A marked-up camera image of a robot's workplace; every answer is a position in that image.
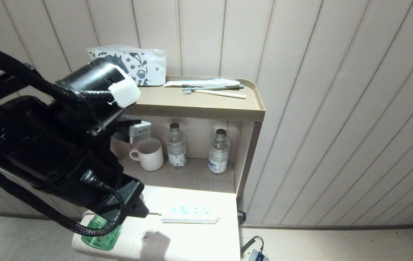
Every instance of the green bottle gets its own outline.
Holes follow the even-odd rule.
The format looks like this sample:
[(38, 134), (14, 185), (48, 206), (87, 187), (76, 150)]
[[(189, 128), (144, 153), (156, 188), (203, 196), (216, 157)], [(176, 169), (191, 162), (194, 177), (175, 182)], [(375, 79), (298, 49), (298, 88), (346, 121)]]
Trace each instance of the green bottle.
[[(107, 220), (99, 215), (95, 215), (90, 221), (89, 228), (103, 228), (107, 224)], [(105, 236), (81, 236), (81, 240), (93, 247), (100, 250), (110, 251), (115, 247), (116, 241), (121, 233), (121, 225), (116, 227), (115, 230), (106, 234)]]

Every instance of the water bottle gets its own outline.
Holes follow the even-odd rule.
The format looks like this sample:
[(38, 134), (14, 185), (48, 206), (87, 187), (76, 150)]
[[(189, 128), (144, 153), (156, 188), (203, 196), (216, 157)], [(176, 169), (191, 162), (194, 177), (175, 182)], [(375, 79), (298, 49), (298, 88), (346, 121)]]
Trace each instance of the water bottle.
[(213, 174), (219, 175), (228, 168), (228, 156), (231, 142), (226, 137), (224, 129), (217, 129), (213, 141), (210, 143), (208, 155), (208, 168)]
[(169, 163), (176, 169), (181, 169), (187, 164), (185, 155), (185, 135), (179, 129), (179, 124), (173, 123), (169, 126), (166, 135)]

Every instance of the paneled wall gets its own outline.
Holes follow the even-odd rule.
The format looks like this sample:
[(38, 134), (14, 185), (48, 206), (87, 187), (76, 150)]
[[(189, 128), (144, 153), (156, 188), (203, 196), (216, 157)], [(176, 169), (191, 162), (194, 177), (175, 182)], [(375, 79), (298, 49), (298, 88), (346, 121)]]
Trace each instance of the paneled wall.
[(256, 83), (248, 224), (413, 224), (413, 0), (0, 0), (0, 49), (50, 81), (108, 44)]

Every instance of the ceramic mug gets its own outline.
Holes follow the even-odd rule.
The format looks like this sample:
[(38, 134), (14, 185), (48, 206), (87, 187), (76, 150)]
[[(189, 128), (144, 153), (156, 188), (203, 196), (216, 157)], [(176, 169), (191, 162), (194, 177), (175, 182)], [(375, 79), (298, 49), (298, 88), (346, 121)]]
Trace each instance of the ceramic mug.
[(129, 152), (129, 157), (135, 161), (140, 161), (140, 165), (144, 170), (158, 170), (163, 166), (161, 141), (153, 138), (145, 139)]

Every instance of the robotic arm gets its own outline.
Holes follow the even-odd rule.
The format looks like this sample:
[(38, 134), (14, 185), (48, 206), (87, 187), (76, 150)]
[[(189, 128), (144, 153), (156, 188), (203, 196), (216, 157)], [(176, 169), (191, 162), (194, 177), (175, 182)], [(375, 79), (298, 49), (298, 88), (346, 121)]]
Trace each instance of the robotic arm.
[(0, 173), (0, 187), (74, 233), (103, 236), (126, 216), (145, 218), (144, 185), (124, 175), (110, 151), (119, 127), (137, 122), (117, 118), (139, 98), (132, 79), (118, 66), (96, 59), (56, 84), (0, 51), (0, 99), (32, 86), (55, 101), (46, 105), (21, 96), (0, 106), (0, 170), (36, 190), (94, 211), (109, 222), (87, 228), (47, 205)]

